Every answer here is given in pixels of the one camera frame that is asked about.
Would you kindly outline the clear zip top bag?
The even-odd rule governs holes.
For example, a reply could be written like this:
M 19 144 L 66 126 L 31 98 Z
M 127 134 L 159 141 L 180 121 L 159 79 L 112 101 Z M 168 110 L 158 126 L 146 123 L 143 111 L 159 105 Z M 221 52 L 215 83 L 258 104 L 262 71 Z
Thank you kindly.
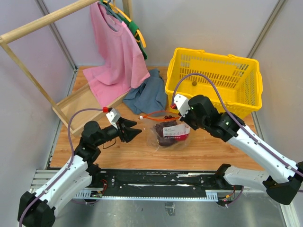
M 164 138 L 176 138 L 178 135 L 190 134 L 190 127 L 184 122 L 180 121 L 180 116 L 177 113 L 171 111 L 155 111 L 146 115 L 141 115 L 139 117 L 140 121 L 144 124 L 144 129 L 146 132 L 146 142 L 147 145 L 158 150 L 181 150 L 187 147 L 190 144 L 190 135 L 185 141 L 177 141 L 174 145 L 170 147 L 162 147 L 157 143 L 157 138 L 159 137 L 157 133 L 152 129 L 152 127 L 164 121 L 164 116 L 172 115 L 172 117 L 177 120 L 176 126 L 165 127 L 163 128 Z

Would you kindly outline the dark purple grape bunch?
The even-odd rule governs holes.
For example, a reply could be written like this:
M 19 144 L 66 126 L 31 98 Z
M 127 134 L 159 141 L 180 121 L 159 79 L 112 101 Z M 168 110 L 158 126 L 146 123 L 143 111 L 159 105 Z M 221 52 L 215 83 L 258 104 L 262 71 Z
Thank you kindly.
M 176 126 L 177 120 L 175 120 L 172 115 L 166 115 L 164 116 L 164 121 L 161 121 L 160 123 L 155 124 L 152 129 L 157 133 L 157 135 L 161 138 L 164 137 L 163 135 L 163 128 L 165 127 L 171 127 Z

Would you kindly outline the red apple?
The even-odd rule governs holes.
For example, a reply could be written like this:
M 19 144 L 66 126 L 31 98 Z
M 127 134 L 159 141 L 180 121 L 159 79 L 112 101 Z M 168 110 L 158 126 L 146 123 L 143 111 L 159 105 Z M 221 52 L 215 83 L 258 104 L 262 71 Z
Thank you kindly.
M 189 137 L 189 133 L 188 134 L 182 134 L 182 135 L 178 135 L 175 140 L 176 141 L 185 141 L 187 138 Z

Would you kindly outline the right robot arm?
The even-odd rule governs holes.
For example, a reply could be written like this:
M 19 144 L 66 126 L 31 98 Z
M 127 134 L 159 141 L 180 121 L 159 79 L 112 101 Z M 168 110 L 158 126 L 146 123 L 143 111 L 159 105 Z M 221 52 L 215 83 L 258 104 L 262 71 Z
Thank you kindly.
M 174 97 L 180 120 L 193 130 L 202 129 L 242 150 L 264 171 L 253 171 L 222 164 L 215 173 L 219 189 L 240 185 L 264 191 L 276 202 L 289 205 L 303 183 L 303 164 L 281 155 L 261 140 L 245 122 L 233 113 L 219 113 L 210 99 L 197 95 L 191 99 L 181 94 Z

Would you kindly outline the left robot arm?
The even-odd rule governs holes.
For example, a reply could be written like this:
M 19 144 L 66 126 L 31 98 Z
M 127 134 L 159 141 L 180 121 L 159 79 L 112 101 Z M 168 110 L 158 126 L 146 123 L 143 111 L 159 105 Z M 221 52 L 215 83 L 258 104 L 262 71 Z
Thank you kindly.
M 101 153 L 99 146 L 116 138 L 130 142 L 142 132 L 134 128 L 136 124 L 122 117 L 103 129 L 96 121 L 87 122 L 67 163 L 34 193 L 25 192 L 21 196 L 19 226 L 53 226 L 58 214 L 79 191 L 101 183 L 101 169 L 94 163 Z

